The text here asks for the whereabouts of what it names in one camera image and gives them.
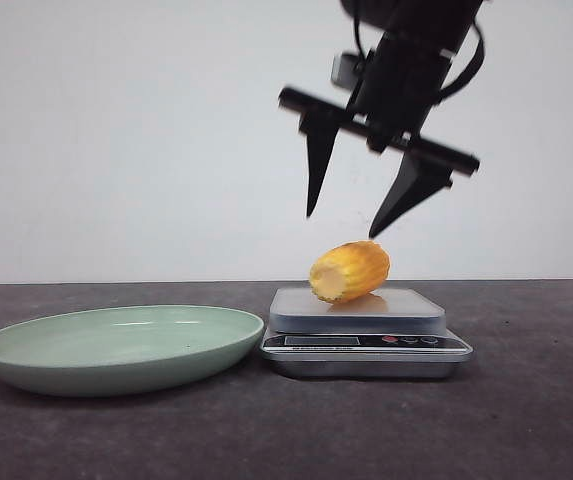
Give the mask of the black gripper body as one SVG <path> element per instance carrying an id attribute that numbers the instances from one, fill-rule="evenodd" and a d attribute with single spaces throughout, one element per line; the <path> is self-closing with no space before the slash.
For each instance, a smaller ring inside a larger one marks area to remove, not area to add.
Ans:
<path id="1" fill-rule="evenodd" d="M 476 157 L 420 134 L 430 110 L 467 86 L 481 68 L 481 48 L 477 47 L 461 73 L 445 84 L 450 53 L 446 48 L 433 50 L 401 35 L 386 34 L 363 59 L 360 82 L 346 106 L 293 87 L 281 90 L 279 105 L 299 113 L 300 119 L 308 111 L 328 114 L 339 124 L 338 133 L 344 130 L 364 138 L 375 152 L 394 148 L 471 175 L 479 168 Z"/>

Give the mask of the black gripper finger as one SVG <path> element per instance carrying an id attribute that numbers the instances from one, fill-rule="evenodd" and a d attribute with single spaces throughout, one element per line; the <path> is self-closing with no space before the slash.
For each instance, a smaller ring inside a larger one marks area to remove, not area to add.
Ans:
<path id="1" fill-rule="evenodd" d="M 370 226 L 369 236 L 377 237 L 400 216 L 451 184 L 453 168 L 406 153 L 397 176 Z"/>
<path id="2" fill-rule="evenodd" d="M 308 111 L 301 116 L 299 131 L 306 137 L 308 163 L 307 218 L 317 205 L 338 130 L 339 124 L 328 114 Z"/>

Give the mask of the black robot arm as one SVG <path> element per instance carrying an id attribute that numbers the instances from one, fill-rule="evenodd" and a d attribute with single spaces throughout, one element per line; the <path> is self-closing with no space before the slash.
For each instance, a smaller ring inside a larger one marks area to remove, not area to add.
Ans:
<path id="1" fill-rule="evenodd" d="M 350 91 L 341 107 L 285 87 L 283 108 L 300 115 L 308 155 L 307 210 L 314 211 L 336 136 L 345 130 L 382 153 L 402 151 L 398 174 L 379 207 L 369 236 L 375 238 L 400 216 L 452 184 L 451 175 L 472 175 L 478 159 L 421 134 L 431 109 L 463 89 L 479 72 L 485 45 L 477 44 L 467 66 L 445 81 L 469 31 L 482 33 L 476 22 L 478 1 L 345 1 L 353 25 L 382 30 L 376 49 L 358 47 L 335 57 L 333 84 Z"/>

